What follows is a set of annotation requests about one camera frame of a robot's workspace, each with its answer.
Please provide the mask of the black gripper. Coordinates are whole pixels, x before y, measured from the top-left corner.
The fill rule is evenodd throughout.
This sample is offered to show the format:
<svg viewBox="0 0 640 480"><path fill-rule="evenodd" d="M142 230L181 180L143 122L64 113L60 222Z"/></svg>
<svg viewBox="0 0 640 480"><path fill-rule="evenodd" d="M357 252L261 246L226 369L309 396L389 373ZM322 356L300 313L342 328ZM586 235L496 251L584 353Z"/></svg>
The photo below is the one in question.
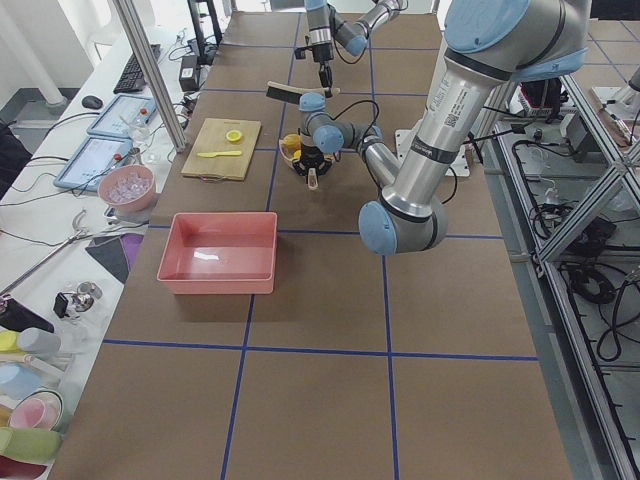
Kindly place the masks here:
<svg viewBox="0 0 640 480"><path fill-rule="evenodd" d="M299 176L307 177L311 170L318 176L325 175L332 167L334 157L323 154L318 148L302 148L298 156L292 159L292 167Z"/></svg>
<svg viewBox="0 0 640 480"><path fill-rule="evenodd" d="M313 61L319 64L318 76L323 93L327 98L331 98L333 96L333 77L329 62L333 59L332 44L320 43L296 47L294 57L296 60L303 60L308 52L312 54Z"/></svg>

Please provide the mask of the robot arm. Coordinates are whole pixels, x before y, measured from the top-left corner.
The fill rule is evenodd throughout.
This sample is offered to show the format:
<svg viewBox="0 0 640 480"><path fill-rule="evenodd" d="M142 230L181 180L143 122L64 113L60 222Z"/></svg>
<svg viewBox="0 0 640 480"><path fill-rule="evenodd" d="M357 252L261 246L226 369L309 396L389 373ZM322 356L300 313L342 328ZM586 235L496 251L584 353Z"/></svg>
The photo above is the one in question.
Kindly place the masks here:
<svg viewBox="0 0 640 480"><path fill-rule="evenodd" d="M348 22L325 0L304 2L308 34L305 45L297 47L294 56L301 60L306 58L307 51L312 54L313 61L318 65L322 92L326 96L331 97L334 91L331 61L338 45L355 57L357 63L373 32L408 8L407 1L375 1L374 4L355 22Z"/></svg>
<svg viewBox="0 0 640 480"><path fill-rule="evenodd" d="M446 213L436 190L491 92L510 81L538 81L584 63L588 1L454 1L445 19L442 60L407 153L397 158L375 127L339 122L320 93L299 101L305 144L324 154L358 152L379 185L360 210L358 229L379 255L424 251L445 236Z"/></svg>

